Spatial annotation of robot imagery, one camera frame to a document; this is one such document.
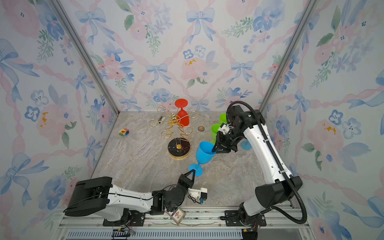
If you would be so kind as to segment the blue back wine glass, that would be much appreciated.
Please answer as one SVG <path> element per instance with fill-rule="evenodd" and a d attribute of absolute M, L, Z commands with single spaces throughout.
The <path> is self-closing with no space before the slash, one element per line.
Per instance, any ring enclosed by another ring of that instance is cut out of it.
<path fill-rule="evenodd" d="M 199 177 L 203 174 L 201 165 L 210 162 L 216 153 L 212 152 L 214 145 L 210 142 L 201 142 L 196 152 L 197 164 L 191 164 L 189 171 L 195 170 L 194 176 Z"/>

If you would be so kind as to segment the lime green back wine glass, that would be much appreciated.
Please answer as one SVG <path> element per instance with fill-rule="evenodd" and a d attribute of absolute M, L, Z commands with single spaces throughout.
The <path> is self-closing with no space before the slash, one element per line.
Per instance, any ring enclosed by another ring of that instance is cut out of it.
<path fill-rule="evenodd" d="M 219 131 L 219 128 L 220 128 L 220 124 L 213 124 L 212 127 L 211 127 L 211 137 L 212 139 L 210 140 L 210 143 L 211 144 L 215 144 L 216 143 L 216 137 L 217 137 L 217 133 Z"/>

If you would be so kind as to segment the lime green wine glass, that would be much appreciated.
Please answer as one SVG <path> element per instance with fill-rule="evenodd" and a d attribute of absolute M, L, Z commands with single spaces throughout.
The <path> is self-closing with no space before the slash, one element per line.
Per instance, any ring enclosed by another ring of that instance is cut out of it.
<path fill-rule="evenodd" d="M 220 125 L 227 124 L 227 114 L 226 113 L 220 114 L 219 124 Z"/>
<path fill-rule="evenodd" d="M 212 139 L 210 140 L 210 143 L 211 144 L 215 144 L 216 143 L 216 137 L 217 137 L 217 133 L 219 131 L 219 128 L 220 128 L 220 124 L 213 124 L 212 127 L 211 127 L 211 137 Z"/>

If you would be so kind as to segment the gold wire glass rack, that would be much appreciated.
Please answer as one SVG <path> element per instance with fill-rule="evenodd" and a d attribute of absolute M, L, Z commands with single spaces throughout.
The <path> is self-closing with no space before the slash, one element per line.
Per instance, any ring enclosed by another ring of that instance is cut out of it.
<path fill-rule="evenodd" d="M 169 155 L 178 161 L 186 158 L 191 151 L 191 143 L 188 137 L 193 133 L 193 128 L 190 125 L 183 128 L 178 124 L 178 112 L 176 114 L 171 113 L 164 106 L 159 106 L 157 112 L 165 114 L 164 121 L 159 123 L 158 119 L 151 119 L 149 126 L 156 127 L 160 124 L 165 124 L 165 129 L 161 132 L 161 137 L 169 140 L 167 146 Z M 199 116 L 199 113 L 195 111 L 188 114 L 190 119 L 196 119 Z"/>

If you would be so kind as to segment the light blue front wine glass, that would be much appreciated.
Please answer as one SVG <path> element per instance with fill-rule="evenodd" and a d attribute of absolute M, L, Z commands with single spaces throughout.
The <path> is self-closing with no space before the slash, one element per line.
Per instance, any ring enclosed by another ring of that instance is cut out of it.
<path fill-rule="evenodd" d="M 245 151 L 249 151 L 252 149 L 252 145 L 248 140 L 244 140 L 241 142 L 241 148 Z"/>

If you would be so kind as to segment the red wine glass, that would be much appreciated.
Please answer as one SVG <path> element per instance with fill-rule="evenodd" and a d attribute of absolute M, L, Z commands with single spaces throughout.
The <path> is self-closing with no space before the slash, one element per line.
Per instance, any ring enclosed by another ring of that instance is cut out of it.
<path fill-rule="evenodd" d="M 175 106 L 178 108 L 178 124 L 183 128 L 189 126 L 190 124 L 189 114 L 185 111 L 187 105 L 188 101 L 186 99 L 178 99 L 175 101 Z"/>

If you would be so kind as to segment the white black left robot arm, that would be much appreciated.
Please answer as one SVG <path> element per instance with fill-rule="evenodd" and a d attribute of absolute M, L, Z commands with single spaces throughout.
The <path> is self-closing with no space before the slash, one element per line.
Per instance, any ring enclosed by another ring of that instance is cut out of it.
<path fill-rule="evenodd" d="M 100 177 L 76 183 L 69 206 L 64 210 L 66 216 L 84 217 L 92 214 L 103 217 L 108 222 L 125 219 L 128 211 L 150 215 L 163 215 L 165 212 L 176 212 L 183 204 L 185 197 L 198 204 L 205 201 L 208 190 L 193 189 L 196 171 L 191 170 L 179 177 L 178 183 L 162 190 L 140 193 L 125 190 L 112 184 L 111 177 Z"/>

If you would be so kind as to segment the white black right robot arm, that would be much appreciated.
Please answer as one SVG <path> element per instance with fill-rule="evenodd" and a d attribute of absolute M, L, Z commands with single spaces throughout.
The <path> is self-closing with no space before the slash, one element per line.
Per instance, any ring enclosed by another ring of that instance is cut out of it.
<path fill-rule="evenodd" d="M 219 128 L 212 153 L 237 152 L 238 143 L 247 139 L 257 156 L 266 182 L 255 188 L 252 198 L 240 204 L 237 218 L 241 224 L 258 227 L 261 225 L 261 217 L 271 210 L 278 211 L 296 224 L 305 224 L 308 214 L 298 193 L 303 182 L 300 177 L 292 174 L 277 153 L 262 113 L 243 101 L 235 101 L 227 108 L 226 121 Z M 278 204 L 292 198 L 296 198 L 299 203 L 302 212 L 299 219 L 278 207 Z"/>

